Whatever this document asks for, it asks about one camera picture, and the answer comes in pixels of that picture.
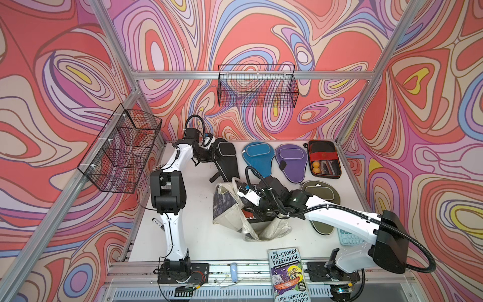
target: metal grill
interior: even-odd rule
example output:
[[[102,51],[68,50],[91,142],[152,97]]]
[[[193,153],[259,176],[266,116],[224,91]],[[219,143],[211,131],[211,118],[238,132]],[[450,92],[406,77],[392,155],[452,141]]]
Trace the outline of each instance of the metal grill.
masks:
[[[218,66],[220,107],[295,107],[298,85],[292,64]]]
[[[273,286],[230,286],[222,288],[217,286],[201,287],[193,292],[191,300],[237,300],[247,298],[273,299]],[[174,288],[161,286],[161,290],[166,298],[170,300],[186,300],[186,297],[176,297]],[[330,285],[318,284],[309,285],[308,293],[311,298],[332,297]],[[163,300],[163,296],[158,287],[155,288],[118,288],[114,293],[114,301],[132,300]]]

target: black cable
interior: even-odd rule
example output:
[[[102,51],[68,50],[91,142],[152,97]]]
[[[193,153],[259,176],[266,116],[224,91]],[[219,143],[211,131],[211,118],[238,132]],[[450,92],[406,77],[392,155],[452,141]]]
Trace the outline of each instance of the black cable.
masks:
[[[345,302],[352,302],[354,301],[355,299],[359,298],[359,296],[362,294],[362,291],[364,290],[364,285],[366,284],[366,272],[364,271],[364,269],[361,269],[361,287],[359,288],[359,290],[357,291],[357,293],[352,296],[349,300],[345,300]]]
[[[309,277],[311,278],[311,281],[312,281],[312,275],[317,276],[319,278],[324,278],[324,279],[327,278],[327,276],[321,276],[321,275],[319,275],[317,273],[314,273],[312,271],[309,271],[309,270],[304,270],[304,272],[307,273],[307,274],[309,274]]]
[[[157,269],[154,269],[153,273],[158,275],[161,273],[161,257],[158,258],[157,260]],[[157,287],[159,287],[159,291],[161,292],[161,295],[163,295],[164,299],[168,302],[171,302],[170,299],[166,298],[166,296],[164,295],[163,291],[161,290],[161,286],[159,285],[159,282],[157,282]]]
[[[153,173],[155,171],[151,171],[149,172],[140,182],[138,182],[138,185],[143,183],[144,180],[146,179],[146,177],[148,177],[149,175],[151,175],[151,173]],[[139,199],[138,199],[138,193],[136,192],[136,202],[138,203],[138,206],[140,206],[141,208],[143,208],[144,210],[150,210],[150,211],[156,211],[156,209],[149,209],[149,208],[146,208],[144,206],[142,206],[140,203],[139,203]]]
[[[171,222],[170,222],[170,220],[169,220],[169,218],[170,218],[170,217],[168,216],[168,214],[166,214],[166,217],[168,218],[168,226],[169,226],[169,228],[170,228],[170,237],[171,237],[171,250],[170,250],[170,252],[169,252],[169,253],[168,253],[166,256],[161,257],[161,258],[166,258],[166,257],[168,257],[169,255],[171,255],[171,252],[173,251],[173,246],[174,246],[174,244],[173,244],[173,233],[171,232]]]
[[[161,290],[161,286],[159,285],[159,283],[157,284],[157,287],[159,287],[159,291],[161,292],[161,295],[163,295],[164,299],[168,302],[171,302],[171,300],[166,298],[166,296],[163,294],[163,291]]]
[[[248,183],[248,186],[250,188],[252,188],[252,185],[250,183],[250,179],[249,179],[249,176],[248,176],[249,170],[252,170],[252,172],[258,178],[260,178],[261,181],[263,182],[263,184],[268,188],[267,191],[269,192],[269,196],[272,197],[272,199],[275,201],[275,204],[277,205],[279,211],[283,215],[287,215],[289,217],[295,217],[295,216],[306,214],[306,213],[311,212],[311,211],[320,210],[320,209],[329,209],[329,208],[338,209],[338,210],[342,210],[342,211],[351,213],[351,214],[358,216],[358,217],[360,217],[364,220],[367,220],[367,221],[370,221],[370,222],[373,222],[373,223],[379,225],[380,228],[382,228],[383,230],[389,231],[389,233],[391,233],[393,235],[400,236],[404,239],[407,239],[409,242],[412,242],[421,252],[423,252],[424,256],[427,258],[427,260],[429,262],[428,267],[417,267],[417,266],[413,266],[413,265],[406,263],[406,268],[413,270],[415,272],[419,272],[419,273],[432,273],[436,270],[436,261],[434,260],[433,255],[431,255],[431,253],[424,247],[424,245],[420,244],[416,239],[414,239],[410,235],[406,234],[406,232],[403,232],[403,231],[401,231],[401,230],[399,230],[399,229],[397,229],[397,228],[395,228],[395,227],[393,227],[393,226],[391,226],[387,223],[381,222],[380,220],[370,218],[369,216],[364,215],[361,212],[358,212],[356,210],[349,209],[349,208],[346,208],[346,207],[343,207],[341,205],[334,204],[334,203],[333,204],[323,204],[323,205],[321,204],[321,205],[317,205],[317,206],[314,206],[314,207],[311,207],[311,208],[308,208],[308,209],[305,209],[305,210],[302,210],[302,211],[299,211],[299,212],[289,213],[285,209],[284,205],[281,204],[280,202],[278,202],[278,200],[275,198],[275,195],[273,194],[272,189],[267,184],[267,181],[265,180],[265,178],[260,174],[260,172],[258,172],[252,166],[248,166],[248,167],[245,168],[245,177],[246,177],[246,181]]]
[[[185,132],[186,132],[186,128],[188,128],[188,122],[190,119],[194,118],[194,117],[197,117],[199,118],[199,120],[201,121],[201,125],[203,126],[203,140],[202,140],[202,143],[201,145],[203,147],[206,147],[208,146],[208,144],[210,143],[211,139],[205,144],[205,136],[206,136],[206,130],[205,130],[205,121],[203,120],[203,118],[199,115],[190,115],[187,119],[186,119],[186,122],[185,122]]]

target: aluminum rail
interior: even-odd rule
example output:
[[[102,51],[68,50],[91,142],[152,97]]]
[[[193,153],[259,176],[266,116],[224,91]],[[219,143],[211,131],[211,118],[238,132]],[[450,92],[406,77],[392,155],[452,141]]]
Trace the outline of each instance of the aluminum rail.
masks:
[[[124,101],[125,108],[132,108],[139,97],[139,92],[133,90]],[[89,151],[85,162],[91,161],[104,144],[112,129],[115,127],[121,115],[113,115],[111,121],[106,125],[106,129],[98,137],[96,143]],[[34,268],[43,251],[57,231],[60,223],[64,220],[67,212],[79,196],[82,188],[87,183],[85,177],[78,169],[75,170],[61,194],[49,209],[45,217],[35,229],[24,248],[20,251],[14,262],[0,281],[0,302],[13,301],[18,291],[23,286],[28,275]]]
[[[410,0],[404,12],[401,15],[401,19],[396,24],[396,28],[394,29],[389,41],[387,42],[386,47],[384,48],[379,60],[377,61],[376,67],[374,68],[374,77],[370,80],[369,84],[365,86],[363,91],[361,92],[360,97],[357,99],[354,107],[352,108],[349,116],[347,117],[344,126],[339,131],[337,135],[336,141],[340,142],[342,138],[345,137],[347,132],[350,130],[350,125],[353,121],[358,117],[358,113],[362,109],[362,107],[366,104],[369,100],[373,90],[377,86],[377,82],[379,78],[382,77],[384,69],[387,67],[389,60],[395,53],[399,43],[401,42],[402,38],[408,31],[411,22],[413,21],[414,17],[416,16],[418,10],[423,6],[426,0]]]
[[[257,73],[230,71],[229,73]],[[259,72],[259,73],[279,73],[279,72]],[[216,80],[217,71],[133,71],[136,80]],[[294,77],[297,80],[370,80],[374,77],[374,72],[301,72],[295,71]]]
[[[94,15],[99,21],[100,28],[104,31],[104,34],[106,35],[106,39],[109,45],[111,46],[114,52],[114,55],[117,57],[117,60],[121,65],[121,69],[124,75],[126,76],[127,81],[129,82],[133,90],[140,91],[141,89],[139,88],[138,81],[134,78],[132,74],[133,68],[128,60],[128,57],[126,57],[124,48],[116,34],[114,24],[104,4],[102,4],[102,0],[90,0],[90,3],[91,3],[92,11],[94,12]],[[144,111],[153,113],[144,94],[140,95],[139,101],[140,101],[139,105]]]

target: black corrugated cable sleeve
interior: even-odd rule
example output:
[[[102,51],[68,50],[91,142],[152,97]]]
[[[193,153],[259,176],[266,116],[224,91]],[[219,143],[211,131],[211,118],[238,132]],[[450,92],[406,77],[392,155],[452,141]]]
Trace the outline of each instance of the black corrugated cable sleeve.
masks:
[[[203,118],[199,115],[190,115],[187,119],[186,119],[186,122],[185,122],[185,131],[186,131],[186,128],[188,128],[188,123],[190,121],[190,119],[194,118],[194,117],[197,117],[199,118],[199,120],[201,121],[201,124],[203,126],[203,140],[202,140],[202,143],[201,145],[203,147],[206,147],[208,146],[208,144],[210,143],[211,140],[209,140],[206,144],[205,144],[205,136],[206,136],[206,130],[205,130],[205,121],[203,120]]]
[[[248,186],[250,188],[252,187],[252,184],[250,183],[250,178],[248,176],[248,171],[249,170],[252,170],[252,172],[258,178],[261,179],[261,181],[263,182],[263,184],[267,188],[270,188],[270,186],[268,185],[267,181],[260,174],[260,172],[258,172],[254,167],[248,166],[248,167],[245,168],[245,177],[246,177],[246,182],[247,182],[247,184],[248,184]],[[312,208],[308,208],[308,209],[305,209],[305,210],[302,210],[302,211],[299,211],[299,212],[289,213],[285,209],[284,205],[281,204],[280,202],[278,202],[278,200],[275,198],[275,195],[273,194],[272,190],[271,189],[268,189],[267,191],[269,192],[270,197],[275,201],[275,204],[277,205],[280,213],[282,213],[283,215],[287,215],[287,216],[290,216],[290,217],[296,217],[296,216],[303,215],[303,214],[306,214],[308,212],[315,211],[315,210],[327,209],[327,208],[334,208],[334,209],[346,211],[346,212],[351,213],[351,214],[353,214],[353,215],[355,215],[357,217],[360,217],[362,219],[365,219],[365,220],[368,220],[370,222],[373,222],[373,223],[379,225],[382,229],[389,231],[389,233],[391,233],[393,235],[396,235],[396,236],[399,236],[399,237],[402,237],[402,238],[405,238],[408,241],[412,242],[421,252],[423,252],[424,256],[426,256],[426,258],[427,258],[427,260],[429,262],[428,267],[425,267],[425,268],[424,267],[413,266],[413,265],[410,265],[410,264],[407,264],[406,263],[406,268],[408,268],[410,270],[413,270],[415,272],[419,272],[419,273],[432,273],[432,272],[434,272],[436,270],[436,261],[434,260],[433,255],[431,255],[431,253],[424,247],[424,245],[420,244],[416,239],[414,239],[410,235],[406,234],[406,232],[403,232],[403,231],[401,231],[401,230],[399,230],[399,229],[397,229],[397,228],[395,228],[395,227],[393,227],[393,226],[391,226],[391,225],[389,225],[387,223],[381,222],[380,220],[377,220],[377,219],[374,219],[374,218],[369,218],[369,216],[364,215],[364,214],[362,214],[359,211],[356,211],[356,210],[353,210],[353,209],[349,209],[349,208],[343,207],[343,206],[338,205],[338,204],[323,204],[323,205],[317,205],[317,206],[314,206]]]
[[[354,296],[352,296],[349,300],[345,300],[345,302],[353,302],[355,299],[359,298],[359,296],[362,294],[362,291],[364,290],[364,285],[366,285],[366,272],[364,271],[364,269],[361,269],[361,274],[362,274],[361,287],[359,288],[359,290]]]

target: small blue object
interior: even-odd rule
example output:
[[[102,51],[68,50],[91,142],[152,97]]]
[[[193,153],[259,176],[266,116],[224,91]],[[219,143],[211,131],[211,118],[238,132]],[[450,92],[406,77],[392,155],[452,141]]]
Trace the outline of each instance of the small blue object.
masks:
[[[231,272],[231,281],[233,281],[233,283],[237,283],[238,282],[238,276],[237,276],[237,264],[236,263],[230,264],[230,272]]]
[[[364,240],[362,240],[362,238],[352,233],[349,233],[341,229],[338,229],[338,230],[339,231],[337,232],[337,234],[339,234],[339,242],[341,243],[341,245],[354,246],[365,242]]]

